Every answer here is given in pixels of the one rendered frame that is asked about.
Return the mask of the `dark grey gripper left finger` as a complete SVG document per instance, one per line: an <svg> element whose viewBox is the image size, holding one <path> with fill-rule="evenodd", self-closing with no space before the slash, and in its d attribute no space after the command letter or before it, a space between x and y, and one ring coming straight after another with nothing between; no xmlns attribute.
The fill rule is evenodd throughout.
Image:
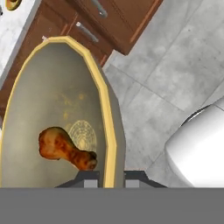
<svg viewBox="0 0 224 224"><path fill-rule="evenodd" d="M98 171L79 171L74 179L58 185L58 188L98 188L99 177Z"/></svg>

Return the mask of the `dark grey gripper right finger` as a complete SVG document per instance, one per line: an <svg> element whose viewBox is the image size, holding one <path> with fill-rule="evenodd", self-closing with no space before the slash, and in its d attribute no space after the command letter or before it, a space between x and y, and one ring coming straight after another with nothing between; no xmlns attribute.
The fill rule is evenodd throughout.
<svg viewBox="0 0 224 224"><path fill-rule="evenodd" d="M165 188L165 185L149 179L145 171L125 171L124 177L126 188Z"/></svg>

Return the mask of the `grey bowl with yellow rim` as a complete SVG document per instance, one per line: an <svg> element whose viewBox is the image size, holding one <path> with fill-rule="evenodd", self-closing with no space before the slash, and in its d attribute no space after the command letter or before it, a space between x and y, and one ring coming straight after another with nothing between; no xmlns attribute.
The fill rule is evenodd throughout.
<svg viewBox="0 0 224 224"><path fill-rule="evenodd" d="M50 127L96 153L100 187L123 186L126 143L118 99L91 52L70 37L36 46L17 75L0 136L0 187L56 187L91 172L40 156L39 134Z"/></svg>

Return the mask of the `brown chicken drumstick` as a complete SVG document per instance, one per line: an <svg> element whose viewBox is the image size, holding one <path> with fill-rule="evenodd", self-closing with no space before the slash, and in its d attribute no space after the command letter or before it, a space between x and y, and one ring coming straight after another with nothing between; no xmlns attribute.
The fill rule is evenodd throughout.
<svg viewBox="0 0 224 224"><path fill-rule="evenodd" d="M61 127L50 127L40 132L38 151L42 158L65 159L81 171L92 171L98 163L94 151L80 150Z"/></svg>

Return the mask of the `small yellow-rimmed plate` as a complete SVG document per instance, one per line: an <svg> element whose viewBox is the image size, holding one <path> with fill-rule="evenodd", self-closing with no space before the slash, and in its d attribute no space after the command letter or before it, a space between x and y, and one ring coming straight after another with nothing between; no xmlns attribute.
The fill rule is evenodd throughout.
<svg viewBox="0 0 224 224"><path fill-rule="evenodd" d="M22 0L5 0L5 6L8 11L14 11L19 7Z"/></svg>

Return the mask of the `white rounded object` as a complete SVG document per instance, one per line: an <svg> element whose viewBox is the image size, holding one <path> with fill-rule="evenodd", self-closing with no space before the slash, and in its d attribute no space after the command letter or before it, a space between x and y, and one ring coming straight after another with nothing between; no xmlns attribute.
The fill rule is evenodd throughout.
<svg viewBox="0 0 224 224"><path fill-rule="evenodd" d="M164 152L189 187L224 188L224 96L188 116Z"/></svg>

